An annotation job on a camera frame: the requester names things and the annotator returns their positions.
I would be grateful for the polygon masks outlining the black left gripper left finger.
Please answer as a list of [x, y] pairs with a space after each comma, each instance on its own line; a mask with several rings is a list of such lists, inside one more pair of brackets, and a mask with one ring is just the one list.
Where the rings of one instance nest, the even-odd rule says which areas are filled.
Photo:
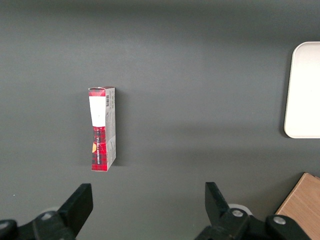
[[14, 219], [0, 221], [2, 240], [75, 240], [93, 210], [90, 183], [81, 184], [58, 208], [18, 226]]

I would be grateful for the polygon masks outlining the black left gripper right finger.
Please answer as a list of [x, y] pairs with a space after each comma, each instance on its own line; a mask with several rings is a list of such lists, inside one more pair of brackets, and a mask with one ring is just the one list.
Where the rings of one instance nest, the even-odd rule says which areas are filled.
[[210, 225], [197, 240], [309, 240], [310, 237], [292, 218], [269, 215], [258, 220], [238, 207], [231, 208], [215, 182], [205, 183], [205, 210]]

